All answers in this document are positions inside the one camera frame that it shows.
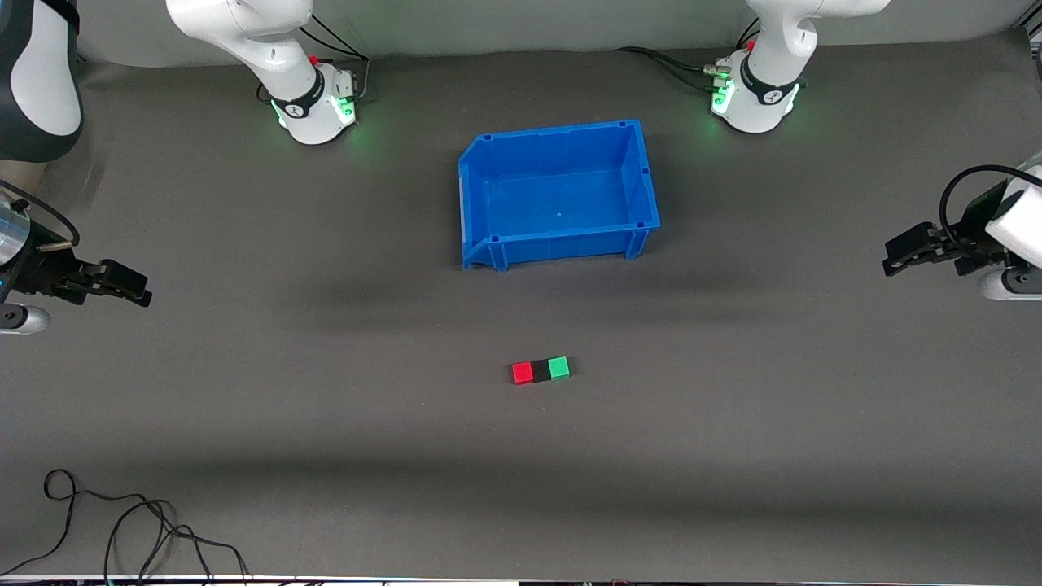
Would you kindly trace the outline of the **blue plastic storage bin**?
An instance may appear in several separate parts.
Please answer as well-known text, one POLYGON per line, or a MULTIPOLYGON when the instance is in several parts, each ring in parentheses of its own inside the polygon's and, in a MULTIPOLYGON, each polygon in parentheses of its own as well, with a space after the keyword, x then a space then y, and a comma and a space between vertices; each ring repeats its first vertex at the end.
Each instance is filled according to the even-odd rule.
POLYGON ((661 227, 636 119, 485 133, 458 156, 462 267, 644 252, 661 227))

